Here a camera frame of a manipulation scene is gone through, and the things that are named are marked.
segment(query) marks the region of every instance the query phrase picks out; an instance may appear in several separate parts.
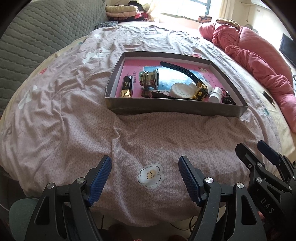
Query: gray quilted headboard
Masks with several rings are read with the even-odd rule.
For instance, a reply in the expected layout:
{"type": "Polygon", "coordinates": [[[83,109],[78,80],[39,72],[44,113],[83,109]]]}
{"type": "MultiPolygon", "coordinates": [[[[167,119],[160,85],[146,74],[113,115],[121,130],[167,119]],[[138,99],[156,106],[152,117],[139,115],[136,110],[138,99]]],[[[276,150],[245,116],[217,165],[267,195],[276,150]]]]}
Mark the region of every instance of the gray quilted headboard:
{"type": "Polygon", "coordinates": [[[39,64],[107,21],[105,0],[37,0],[29,3],[0,39],[0,116],[39,64]]]}

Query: window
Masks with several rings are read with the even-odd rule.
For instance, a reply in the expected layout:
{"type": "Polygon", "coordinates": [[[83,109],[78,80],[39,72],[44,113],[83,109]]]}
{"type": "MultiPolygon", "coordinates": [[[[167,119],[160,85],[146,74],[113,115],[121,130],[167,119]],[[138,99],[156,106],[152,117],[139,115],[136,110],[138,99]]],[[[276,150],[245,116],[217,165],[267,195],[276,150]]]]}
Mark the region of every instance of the window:
{"type": "Polygon", "coordinates": [[[212,0],[170,0],[161,1],[161,12],[197,20],[210,13],[212,0]]]}

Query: blue gripper pad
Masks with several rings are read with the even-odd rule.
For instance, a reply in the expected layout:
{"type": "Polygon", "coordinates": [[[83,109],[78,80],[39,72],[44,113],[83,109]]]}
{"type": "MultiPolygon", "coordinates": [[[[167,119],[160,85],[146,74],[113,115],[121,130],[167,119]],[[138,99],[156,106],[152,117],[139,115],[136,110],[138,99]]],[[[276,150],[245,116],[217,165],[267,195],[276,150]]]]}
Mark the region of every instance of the blue gripper pad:
{"type": "Polygon", "coordinates": [[[257,149],[273,164],[280,164],[280,156],[279,154],[272,149],[269,145],[267,145],[264,141],[259,141],[257,143],[257,149]]]}
{"type": "Polygon", "coordinates": [[[186,156],[179,158],[178,167],[191,200],[199,205],[202,202],[200,192],[204,193],[202,180],[186,156]]]}
{"type": "Polygon", "coordinates": [[[89,195],[86,200],[88,206],[92,206],[100,198],[103,188],[107,182],[112,169],[112,161],[108,156],[104,156],[96,168],[100,168],[89,185],[89,195]]]}

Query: folded blanket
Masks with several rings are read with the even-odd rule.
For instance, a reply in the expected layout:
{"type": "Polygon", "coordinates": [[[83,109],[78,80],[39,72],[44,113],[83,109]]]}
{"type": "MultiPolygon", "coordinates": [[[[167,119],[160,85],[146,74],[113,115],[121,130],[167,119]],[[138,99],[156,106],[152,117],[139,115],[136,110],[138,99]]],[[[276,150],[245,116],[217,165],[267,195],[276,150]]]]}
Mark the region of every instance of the folded blanket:
{"type": "Polygon", "coordinates": [[[137,6],[124,6],[124,5],[119,5],[119,6],[106,6],[105,7],[106,12],[109,13],[121,13],[121,12],[132,12],[132,11],[137,11],[138,7],[137,6]]]}
{"type": "Polygon", "coordinates": [[[113,18],[129,18],[129,17],[133,17],[140,14],[140,12],[136,10],[131,12],[119,12],[119,13],[106,12],[106,14],[108,17],[113,17],[113,18]]]}
{"type": "Polygon", "coordinates": [[[228,24],[203,24],[199,31],[205,39],[222,48],[225,53],[231,56],[256,80],[267,88],[275,101],[278,103],[290,129],[296,133],[296,97],[289,80],[282,74],[277,74],[268,63],[258,54],[239,46],[240,31],[228,24]]]}

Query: black strap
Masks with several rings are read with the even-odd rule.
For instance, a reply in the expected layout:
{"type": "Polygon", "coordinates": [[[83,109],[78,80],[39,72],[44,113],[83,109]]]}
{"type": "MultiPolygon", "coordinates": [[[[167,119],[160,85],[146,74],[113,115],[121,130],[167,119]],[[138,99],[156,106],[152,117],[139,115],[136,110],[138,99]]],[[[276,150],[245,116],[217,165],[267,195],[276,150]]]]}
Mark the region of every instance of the black strap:
{"type": "Polygon", "coordinates": [[[176,71],[179,71],[185,75],[187,75],[190,79],[192,79],[192,81],[197,85],[197,87],[200,87],[201,85],[203,85],[204,83],[200,80],[200,78],[196,77],[191,71],[189,71],[188,69],[185,69],[181,66],[175,65],[175,64],[170,64],[167,62],[160,62],[160,65],[169,69],[173,69],[176,71]]]}

